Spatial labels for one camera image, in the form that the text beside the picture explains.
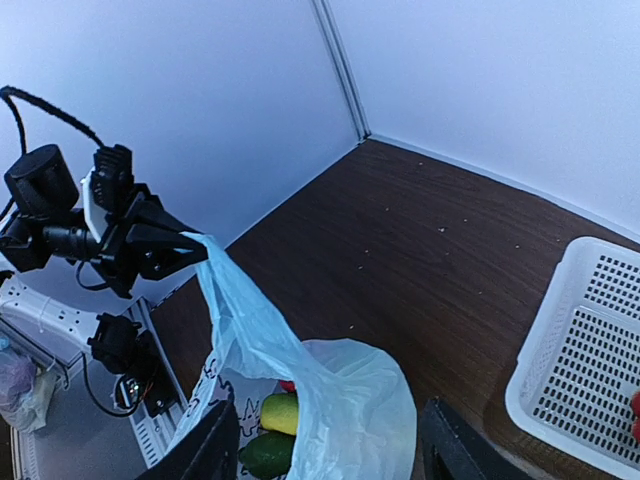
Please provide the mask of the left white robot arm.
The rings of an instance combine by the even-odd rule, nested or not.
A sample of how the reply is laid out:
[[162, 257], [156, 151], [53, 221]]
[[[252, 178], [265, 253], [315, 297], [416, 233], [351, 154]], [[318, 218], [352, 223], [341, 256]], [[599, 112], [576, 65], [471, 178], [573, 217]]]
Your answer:
[[95, 291], [128, 299], [137, 278], [162, 280], [207, 258], [206, 248], [134, 180], [132, 153], [101, 147], [94, 166], [75, 185], [54, 144], [22, 155], [5, 173], [17, 209], [1, 230], [1, 310], [57, 335], [109, 371], [136, 362], [139, 325], [123, 316], [77, 310], [26, 285], [18, 274], [39, 270], [53, 257], [101, 278]]

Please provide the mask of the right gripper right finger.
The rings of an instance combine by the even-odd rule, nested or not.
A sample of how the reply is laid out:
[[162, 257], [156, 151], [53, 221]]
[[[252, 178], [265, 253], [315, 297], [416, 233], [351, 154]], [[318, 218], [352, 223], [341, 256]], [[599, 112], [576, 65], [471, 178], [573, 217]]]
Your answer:
[[514, 465], [445, 400], [429, 399], [419, 421], [426, 479], [534, 479]]

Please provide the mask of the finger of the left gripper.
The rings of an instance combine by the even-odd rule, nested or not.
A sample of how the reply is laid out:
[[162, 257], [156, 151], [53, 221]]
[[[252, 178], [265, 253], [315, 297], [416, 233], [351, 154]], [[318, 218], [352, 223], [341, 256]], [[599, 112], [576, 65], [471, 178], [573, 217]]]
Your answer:
[[208, 259], [206, 247], [180, 232], [136, 224], [127, 234], [127, 247], [137, 273], [145, 280], [162, 280]]
[[141, 202], [141, 206], [139, 207], [139, 221], [167, 231], [199, 233], [199, 230], [179, 221], [156, 200], [143, 200]]

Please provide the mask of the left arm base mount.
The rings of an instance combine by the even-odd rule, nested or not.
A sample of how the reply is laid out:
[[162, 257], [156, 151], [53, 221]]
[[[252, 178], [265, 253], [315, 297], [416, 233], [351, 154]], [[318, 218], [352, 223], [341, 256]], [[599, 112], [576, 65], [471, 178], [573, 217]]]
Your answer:
[[141, 403], [139, 387], [150, 379], [155, 363], [149, 351], [139, 343], [140, 323], [107, 313], [98, 315], [97, 320], [96, 333], [87, 344], [92, 358], [118, 377], [114, 387], [117, 408], [113, 410], [101, 405], [95, 395], [90, 398], [107, 415], [127, 418]]

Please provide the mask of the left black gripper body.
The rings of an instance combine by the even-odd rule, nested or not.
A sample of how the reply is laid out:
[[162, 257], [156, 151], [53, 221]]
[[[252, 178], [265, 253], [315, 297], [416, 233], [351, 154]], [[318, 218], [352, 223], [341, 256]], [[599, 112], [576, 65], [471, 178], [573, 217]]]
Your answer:
[[82, 284], [82, 288], [110, 289], [121, 298], [132, 297], [139, 276], [126, 245], [132, 208], [137, 201], [158, 201], [146, 185], [134, 182], [125, 213], [98, 243], [85, 225], [83, 208], [76, 206], [80, 191], [57, 145], [23, 154], [4, 180], [16, 211], [1, 229], [1, 254], [14, 270], [39, 270], [56, 256], [75, 265], [77, 272], [89, 264], [102, 279], [98, 284]]

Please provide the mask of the light blue printed plastic bag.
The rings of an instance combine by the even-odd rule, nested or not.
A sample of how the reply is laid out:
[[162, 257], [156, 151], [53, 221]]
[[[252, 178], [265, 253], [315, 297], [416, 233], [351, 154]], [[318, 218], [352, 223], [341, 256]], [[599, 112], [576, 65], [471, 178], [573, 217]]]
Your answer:
[[410, 478], [417, 409], [396, 361], [352, 339], [300, 341], [212, 236], [190, 237], [206, 249], [195, 271], [209, 309], [211, 351], [169, 451], [204, 424], [225, 387], [242, 412], [285, 380], [294, 383], [299, 404], [291, 478]]

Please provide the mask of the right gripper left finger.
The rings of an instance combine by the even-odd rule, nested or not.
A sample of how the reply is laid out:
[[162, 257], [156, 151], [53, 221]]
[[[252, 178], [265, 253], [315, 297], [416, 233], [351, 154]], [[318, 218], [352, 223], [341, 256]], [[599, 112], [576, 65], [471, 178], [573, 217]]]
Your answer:
[[235, 479], [240, 428], [232, 401], [218, 402], [157, 465], [139, 480]]

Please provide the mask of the red lychee bunch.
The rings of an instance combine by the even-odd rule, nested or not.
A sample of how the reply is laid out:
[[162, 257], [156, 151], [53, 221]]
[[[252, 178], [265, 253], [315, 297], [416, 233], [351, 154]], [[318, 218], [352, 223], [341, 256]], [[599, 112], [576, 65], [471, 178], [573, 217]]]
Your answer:
[[637, 391], [631, 398], [631, 409], [634, 414], [634, 421], [631, 427], [631, 434], [637, 443], [640, 443], [640, 392]]

